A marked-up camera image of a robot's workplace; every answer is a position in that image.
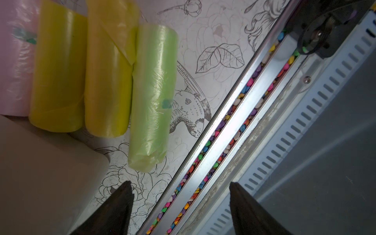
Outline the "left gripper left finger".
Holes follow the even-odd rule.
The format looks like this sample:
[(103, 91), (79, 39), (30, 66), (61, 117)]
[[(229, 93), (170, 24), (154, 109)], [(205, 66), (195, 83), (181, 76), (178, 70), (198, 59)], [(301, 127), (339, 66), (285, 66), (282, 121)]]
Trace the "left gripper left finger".
[(127, 235), (134, 203), (130, 181), (124, 182), (73, 235)]

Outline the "green bag roll bottom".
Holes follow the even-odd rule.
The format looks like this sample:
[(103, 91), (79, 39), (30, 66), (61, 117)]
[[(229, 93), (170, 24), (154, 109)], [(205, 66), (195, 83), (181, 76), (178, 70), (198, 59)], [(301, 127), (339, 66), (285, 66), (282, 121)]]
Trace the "green bag roll bottom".
[(150, 172), (166, 156), (177, 79), (178, 34), (145, 23), (137, 33), (128, 166)]

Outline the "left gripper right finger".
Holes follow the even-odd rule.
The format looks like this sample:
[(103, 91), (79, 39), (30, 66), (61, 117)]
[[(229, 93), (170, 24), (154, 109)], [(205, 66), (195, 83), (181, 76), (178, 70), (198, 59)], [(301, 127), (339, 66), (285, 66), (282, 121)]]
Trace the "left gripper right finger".
[(238, 182), (232, 182), (230, 211), (237, 235), (292, 235)]

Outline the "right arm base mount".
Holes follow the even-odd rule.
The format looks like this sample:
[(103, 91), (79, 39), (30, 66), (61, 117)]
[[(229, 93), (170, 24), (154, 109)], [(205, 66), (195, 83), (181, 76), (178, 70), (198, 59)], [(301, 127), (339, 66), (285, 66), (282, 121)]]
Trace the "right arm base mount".
[(287, 22), (287, 33), (302, 55), (335, 54), (374, 1), (300, 1)]

